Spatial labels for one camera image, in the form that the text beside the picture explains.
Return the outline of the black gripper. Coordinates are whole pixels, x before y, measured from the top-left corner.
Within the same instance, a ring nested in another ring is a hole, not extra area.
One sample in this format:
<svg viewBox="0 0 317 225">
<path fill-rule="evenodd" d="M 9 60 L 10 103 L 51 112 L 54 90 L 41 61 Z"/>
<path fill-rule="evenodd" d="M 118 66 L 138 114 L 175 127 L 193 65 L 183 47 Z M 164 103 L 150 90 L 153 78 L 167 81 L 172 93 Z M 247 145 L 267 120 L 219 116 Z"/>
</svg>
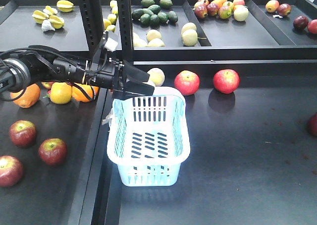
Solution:
<svg viewBox="0 0 317 225">
<path fill-rule="evenodd" d="M 108 65 L 113 72 L 112 87 L 109 90 L 113 99 L 127 100 L 153 94 L 155 87 L 144 83 L 148 82 L 150 75 L 136 68 L 131 62 L 109 58 Z M 123 71 L 131 81 L 125 82 Z"/>
</svg>

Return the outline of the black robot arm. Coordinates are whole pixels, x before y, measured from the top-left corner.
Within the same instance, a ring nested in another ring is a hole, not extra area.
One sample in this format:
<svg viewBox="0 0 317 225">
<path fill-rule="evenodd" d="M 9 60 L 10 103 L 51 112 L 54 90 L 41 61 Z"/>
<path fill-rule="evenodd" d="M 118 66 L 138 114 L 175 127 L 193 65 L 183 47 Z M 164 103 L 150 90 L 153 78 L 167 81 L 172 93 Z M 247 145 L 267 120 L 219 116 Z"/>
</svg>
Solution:
<svg viewBox="0 0 317 225">
<path fill-rule="evenodd" d="M 126 100 L 151 96 L 154 87 L 147 84 L 149 74 L 125 60 L 115 59 L 104 47 L 92 59 L 63 54 L 40 45 L 8 50 L 0 55 L 0 93 L 17 93 L 37 82 L 66 82 L 97 86 L 113 91 L 113 98 Z"/>
</svg>

